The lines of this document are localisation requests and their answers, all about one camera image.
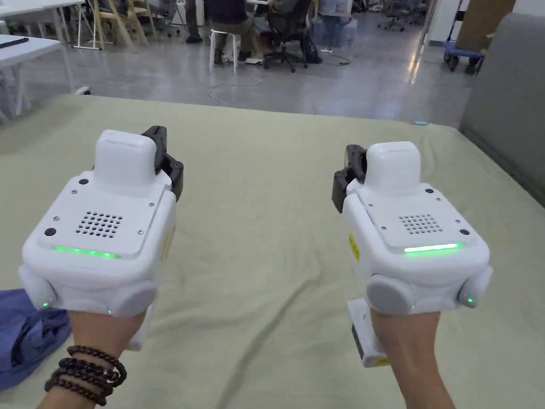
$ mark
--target human hand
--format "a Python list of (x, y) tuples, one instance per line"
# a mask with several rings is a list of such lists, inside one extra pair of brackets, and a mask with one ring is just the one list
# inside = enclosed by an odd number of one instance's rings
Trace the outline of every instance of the human hand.
[(385, 315), (371, 309), (371, 321), (392, 365), (398, 360), (426, 363), (435, 360), (435, 336), (440, 312)]
[(69, 311), (75, 345), (88, 346), (119, 358), (142, 326), (146, 313), (132, 318)]

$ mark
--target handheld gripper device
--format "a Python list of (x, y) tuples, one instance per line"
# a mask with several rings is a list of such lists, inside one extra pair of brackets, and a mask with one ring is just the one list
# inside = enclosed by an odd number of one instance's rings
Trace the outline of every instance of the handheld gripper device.
[(420, 182), (410, 142), (349, 145), (332, 200), (365, 297), (348, 302), (365, 367), (388, 365), (370, 307), (389, 315), (475, 308), (492, 276), (484, 240), (441, 192)]
[(68, 182), (23, 246), (19, 276), (33, 305), (117, 317), (146, 311), (129, 345), (140, 350), (183, 180), (166, 128), (104, 131), (93, 170)]

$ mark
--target blue cloth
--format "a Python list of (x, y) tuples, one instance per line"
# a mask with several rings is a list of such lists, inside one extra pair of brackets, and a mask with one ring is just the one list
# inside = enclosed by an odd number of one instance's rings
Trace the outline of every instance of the blue cloth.
[(37, 311), (24, 290), (0, 291), (0, 391), (28, 378), (70, 332), (66, 311)]

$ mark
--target beige bedsheet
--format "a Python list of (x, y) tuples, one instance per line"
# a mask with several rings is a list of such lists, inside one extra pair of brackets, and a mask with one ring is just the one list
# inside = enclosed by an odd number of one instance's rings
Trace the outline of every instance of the beige bedsheet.
[[(2, 288), (66, 181), (93, 164), (104, 129), (168, 128), (185, 164), (159, 307), (109, 408), (404, 407), (389, 368), (358, 360), (357, 297), (331, 203), (347, 144), (409, 140), (422, 178), (488, 242), (495, 276), (477, 310), (444, 314), (437, 355), (459, 408), (543, 408), (545, 210), (456, 130), (348, 118), (65, 96), (0, 130)], [(1, 408), (42, 396), (57, 351)]]

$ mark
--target rounded gripper cap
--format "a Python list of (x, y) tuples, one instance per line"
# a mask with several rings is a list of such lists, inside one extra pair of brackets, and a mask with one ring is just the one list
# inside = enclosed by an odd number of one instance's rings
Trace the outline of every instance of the rounded gripper cap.
[(410, 285), (383, 274), (373, 274), (367, 285), (367, 298), (371, 307), (388, 315), (407, 315), (414, 305)]

